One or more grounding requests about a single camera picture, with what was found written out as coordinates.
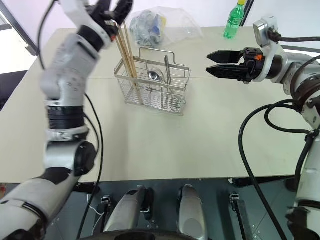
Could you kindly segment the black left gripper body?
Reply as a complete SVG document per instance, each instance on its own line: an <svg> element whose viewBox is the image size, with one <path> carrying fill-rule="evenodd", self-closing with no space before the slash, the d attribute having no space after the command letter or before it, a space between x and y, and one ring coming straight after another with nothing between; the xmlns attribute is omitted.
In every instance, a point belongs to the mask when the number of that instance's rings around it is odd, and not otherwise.
<svg viewBox="0 0 320 240"><path fill-rule="evenodd" d="M110 18L104 16L105 12L100 12L95 5L87 7L87 13L102 29L108 34L110 38L116 38L118 34L118 28L114 25Z"/></svg>

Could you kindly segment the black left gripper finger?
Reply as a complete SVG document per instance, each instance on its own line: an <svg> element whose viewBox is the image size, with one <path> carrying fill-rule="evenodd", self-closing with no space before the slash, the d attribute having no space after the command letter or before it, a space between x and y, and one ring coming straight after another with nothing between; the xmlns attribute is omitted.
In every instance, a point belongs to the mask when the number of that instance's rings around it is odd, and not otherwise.
<svg viewBox="0 0 320 240"><path fill-rule="evenodd" d="M98 0L96 7L100 12L107 12L110 10L111 0Z"/></svg>
<svg viewBox="0 0 320 240"><path fill-rule="evenodd" d="M113 10L112 19L121 26L122 23L126 20L127 16L132 10L133 0L119 0L116 4L115 9Z"/></svg>

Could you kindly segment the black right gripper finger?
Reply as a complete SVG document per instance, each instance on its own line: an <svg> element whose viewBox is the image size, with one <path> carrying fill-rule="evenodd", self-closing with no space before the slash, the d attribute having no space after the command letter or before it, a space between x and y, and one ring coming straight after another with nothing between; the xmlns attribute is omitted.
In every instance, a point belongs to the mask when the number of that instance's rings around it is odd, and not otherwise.
<svg viewBox="0 0 320 240"><path fill-rule="evenodd" d="M237 64L243 57L244 52L234 50L218 50L207 55L207 58L220 64Z"/></svg>
<svg viewBox="0 0 320 240"><path fill-rule="evenodd" d="M217 64L207 67L206 71L220 79L232 79L244 81L247 77L247 68L245 66L233 64Z"/></svg>

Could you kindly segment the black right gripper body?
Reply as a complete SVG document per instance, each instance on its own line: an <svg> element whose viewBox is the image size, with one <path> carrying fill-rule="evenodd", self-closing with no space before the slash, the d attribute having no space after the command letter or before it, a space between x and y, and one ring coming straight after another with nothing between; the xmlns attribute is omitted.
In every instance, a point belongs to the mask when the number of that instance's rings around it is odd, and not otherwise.
<svg viewBox="0 0 320 240"><path fill-rule="evenodd" d="M244 62L240 66L246 67L247 73L241 80L244 84L249 84L255 80L264 67L264 54L261 49L254 47L246 47L242 51Z"/></svg>

